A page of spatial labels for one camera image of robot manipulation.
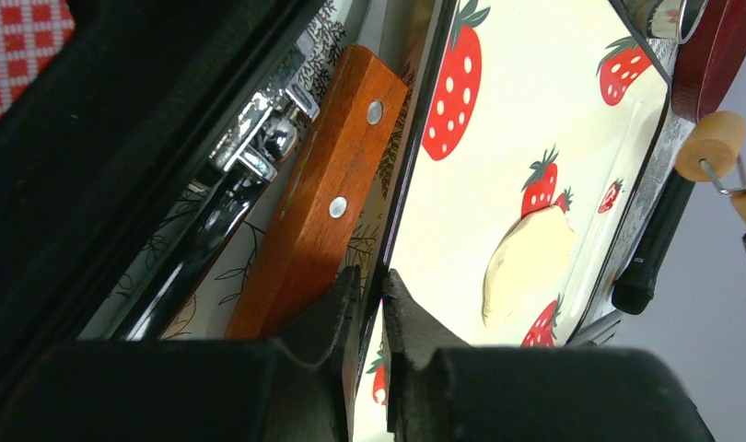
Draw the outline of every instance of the orange wooden handle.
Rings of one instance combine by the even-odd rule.
[[[367,48],[345,50],[235,306],[227,338],[272,336],[330,288],[405,93],[401,79]],[[381,104],[380,119],[375,109],[368,117],[375,101]],[[333,217],[330,207],[339,197],[345,210]],[[333,208],[340,213],[342,201]]]

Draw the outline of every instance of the chrome hinge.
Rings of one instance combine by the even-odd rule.
[[[242,165],[260,180],[275,178],[276,164],[297,145],[298,115],[313,121],[319,114],[319,104],[297,82],[297,72],[313,50],[313,40],[303,32],[267,86],[253,95],[210,153],[214,169],[224,173]]]

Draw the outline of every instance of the red strawberry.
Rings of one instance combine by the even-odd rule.
[[[623,180],[616,180],[613,182],[612,185],[609,186],[609,190],[606,191],[606,194],[603,195],[603,200],[600,201],[598,213],[602,214],[608,212],[612,207],[614,207],[614,202],[617,201],[617,197],[622,191]]]
[[[525,195],[522,197],[522,217],[549,207],[554,195],[554,186],[557,184],[557,165],[554,161],[557,159],[557,152],[544,150],[544,156],[541,161],[534,161],[530,165],[533,169],[530,177],[525,181],[522,190]]]
[[[572,196],[574,196],[574,194],[571,193],[571,188],[569,187],[568,189],[565,189],[556,200],[554,200],[553,205],[560,206],[560,208],[563,209],[563,213],[568,212],[571,210]]]
[[[490,8],[477,11],[478,4],[478,0],[470,0],[455,15],[438,73],[436,93],[422,137],[422,147],[435,161],[448,157],[460,143],[479,96],[482,46],[473,28],[484,22]]]
[[[560,315],[560,306],[563,298],[558,295],[555,301],[549,303],[539,318],[533,322],[528,334],[522,341],[523,347],[554,347],[554,328],[557,327],[555,320]]]
[[[633,37],[623,37],[610,44],[611,49],[598,65],[600,75],[600,93],[610,106],[616,106],[623,100],[625,92],[641,74],[652,65]]]
[[[379,348],[376,353],[379,357],[370,364],[370,369],[366,372],[369,375],[376,373],[373,377],[373,401],[381,405],[387,404],[387,374],[384,371],[384,351]]]

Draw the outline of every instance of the red checkered cloth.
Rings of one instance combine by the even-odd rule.
[[[62,0],[0,0],[0,117],[74,28]]]

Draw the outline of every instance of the metal rivet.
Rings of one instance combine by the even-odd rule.
[[[340,218],[346,213],[348,202],[343,196],[339,196],[330,203],[330,217]]]
[[[379,124],[381,116],[384,114],[384,105],[380,101],[374,100],[367,106],[367,122],[371,125]]]

